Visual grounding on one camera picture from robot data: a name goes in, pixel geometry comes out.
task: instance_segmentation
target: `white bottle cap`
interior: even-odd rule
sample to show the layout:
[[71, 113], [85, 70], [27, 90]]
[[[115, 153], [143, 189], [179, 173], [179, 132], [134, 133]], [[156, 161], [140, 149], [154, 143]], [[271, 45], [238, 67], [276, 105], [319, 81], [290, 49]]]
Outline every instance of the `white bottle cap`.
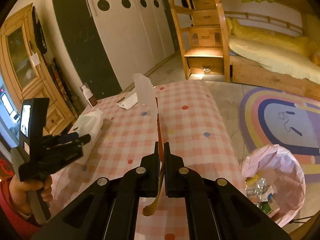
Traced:
[[83, 95], [85, 96], [85, 99], [89, 99], [93, 96], [91, 90], [86, 87], [86, 85], [81, 87], [83, 89]]

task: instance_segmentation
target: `metal screw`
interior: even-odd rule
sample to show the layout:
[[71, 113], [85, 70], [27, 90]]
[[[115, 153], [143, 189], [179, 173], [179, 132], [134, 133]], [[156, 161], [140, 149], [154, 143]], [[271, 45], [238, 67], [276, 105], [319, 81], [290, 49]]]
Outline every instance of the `metal screw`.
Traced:
[[187, 174], [187, 173], [189, 172], [189, 170], [188, 170], [188, 168], [180, 168], [180, 169], [179, 169], [179, 172], [180, 172], [181, 174]]
[[225, 179], [218, 179], [217, 180], [218, 185], [225, 186], [227, 185], [227, 181]]
[[100, 178], [97, 181], [98, 185], [100, 185], [100, 186], [106, 185], [107, 182], [108, 182], [108, 180], [106, 178]]
[[136, 169], [136, 172], [137, 172], [138, 174], [143, 174], [143, 173], [146, 172], [146, 169], [145, 169], [144, 167], [138, 167], [138, 168]]

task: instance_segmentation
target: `white wardrobe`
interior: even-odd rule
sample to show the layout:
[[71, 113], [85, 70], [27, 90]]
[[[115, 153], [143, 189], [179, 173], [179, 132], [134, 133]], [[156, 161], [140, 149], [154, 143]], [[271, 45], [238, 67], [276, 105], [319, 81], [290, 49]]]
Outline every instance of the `white wardrobe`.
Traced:
[[86, 0], [122, 89], [174, 53], [162, 0]]

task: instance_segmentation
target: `human hand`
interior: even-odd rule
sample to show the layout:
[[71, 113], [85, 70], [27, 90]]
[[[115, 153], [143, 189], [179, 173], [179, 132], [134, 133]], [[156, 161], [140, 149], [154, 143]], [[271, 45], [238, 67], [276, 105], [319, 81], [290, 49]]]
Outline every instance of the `human hand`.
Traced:
[[44, 182], [29, 179], [24, 182], [20, 182], [16, 175], [13, 176], [9, 184], [9, 191], [12, 198], [13, 206], [22, 214], [30, 215], [32, 213], [30, 204], [27, 202], [27, 191], [38, 190], [42, 187], [44, 190], [41, 192], [41, 196], [45, 202], [50, 202], [53, 200], [51, 194], [52, 188], [52, 178], [49, 175]]

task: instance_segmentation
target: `round hole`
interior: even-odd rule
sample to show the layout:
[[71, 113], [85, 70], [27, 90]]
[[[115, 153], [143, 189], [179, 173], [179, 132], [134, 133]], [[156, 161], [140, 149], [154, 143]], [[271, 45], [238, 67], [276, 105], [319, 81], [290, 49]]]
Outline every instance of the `round hole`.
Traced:
[[146, 2], [146, 0], [140, 0], [140, 3], [141, 3], [141, 5], [142, 5], [142, 7], [147, 7], [147, 2]]
[[121, 3], [122, 3], [124, 8], [129, 9], [131, 7], [131, 3], [130, 3], [129, 0], [122, 0]]
[[157, 0], [153, 0], [153, 4], [157, 7], [157, 8], [159, 8], [159, 2], [157, 1]]
[[98, 8], [101, 10], [101, 11], [108, 11], [110, 9], [110, 3], [106, 0], [100, 0], [98, 2]]

